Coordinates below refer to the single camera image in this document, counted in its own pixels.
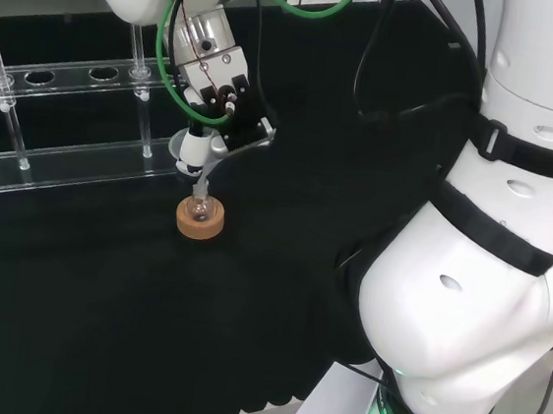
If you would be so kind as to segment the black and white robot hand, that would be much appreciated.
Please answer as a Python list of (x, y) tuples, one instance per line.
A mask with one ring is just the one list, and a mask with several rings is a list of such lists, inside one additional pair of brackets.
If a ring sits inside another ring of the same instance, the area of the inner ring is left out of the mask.
[(238, 45), (209, 55), (197, 55), (195, 47), (175, 47), (175, 61), (182, 79), (182, 99), (202, 118), (189, 119), (189, 126), (179, 134), (175, 152), (176, 167), (184, 175), (197, 177), (212, 160), (212, 142), (223, 125), (217, 120), (232, 121), (235, 104), (227, 97), (236, 93), (235, 78), (248, 75), (247, 62)]

